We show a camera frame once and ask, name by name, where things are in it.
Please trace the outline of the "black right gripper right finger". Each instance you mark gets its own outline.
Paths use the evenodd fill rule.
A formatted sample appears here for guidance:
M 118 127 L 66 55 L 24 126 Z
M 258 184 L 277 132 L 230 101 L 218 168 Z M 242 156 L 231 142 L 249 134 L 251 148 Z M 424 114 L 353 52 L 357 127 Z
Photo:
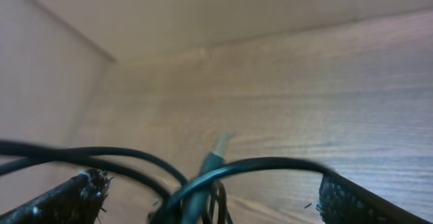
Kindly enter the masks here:
M 316 209 L 329 224 L 430 224 L 337 174 L 322 177 Z

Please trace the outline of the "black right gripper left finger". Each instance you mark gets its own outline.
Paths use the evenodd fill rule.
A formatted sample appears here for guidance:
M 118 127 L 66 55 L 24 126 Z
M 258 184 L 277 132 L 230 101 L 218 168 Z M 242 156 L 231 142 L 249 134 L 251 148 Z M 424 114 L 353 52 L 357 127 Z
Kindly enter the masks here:
M 111 178 L 89 169 L 1 215 L 1 224 L 94 224 Z

